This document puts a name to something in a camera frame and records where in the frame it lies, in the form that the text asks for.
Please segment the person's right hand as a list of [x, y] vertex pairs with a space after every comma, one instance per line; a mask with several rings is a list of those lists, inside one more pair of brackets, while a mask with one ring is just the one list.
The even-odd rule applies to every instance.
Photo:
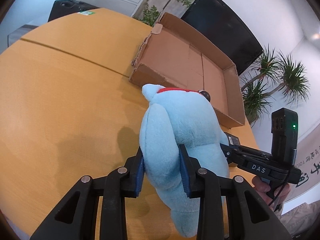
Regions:
[[254, 186], [255, 191], [265, 201], [265, 203], [269, 205], [270, 209], [272, 210], [275, 210], [278, 204], [282, 204], [289, 195], [289, 192], [291, 191], [291, 187], [289, 184], [286, 184], [284, 187], [278, 187], [274, 191], [274, 196], [278, 195], [278, 197], [276, 198], [275, 202], [272, 203], [273, 199], [267, 195], [267, 193], [271, 190], [270, 185], [268, 185], [268, 183], [262, 181], [260, 177], [255, 176], [252, 179], [252, 184]]

